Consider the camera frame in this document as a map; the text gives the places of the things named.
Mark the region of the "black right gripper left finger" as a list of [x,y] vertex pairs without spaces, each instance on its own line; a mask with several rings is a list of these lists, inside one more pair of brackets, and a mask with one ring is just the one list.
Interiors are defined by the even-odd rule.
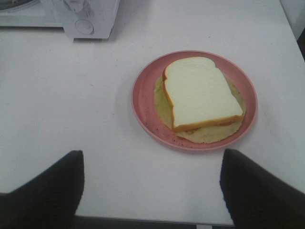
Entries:
[[67,229],[84,190],[84,159],[73,150],[41,174],[0,196],[2,229]]

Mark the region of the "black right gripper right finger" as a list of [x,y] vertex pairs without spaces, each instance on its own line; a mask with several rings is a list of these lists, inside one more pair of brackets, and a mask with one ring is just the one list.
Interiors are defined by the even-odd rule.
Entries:
[[305,195],[235,149],[226,149],[220,187],[237,229],[303,229]]

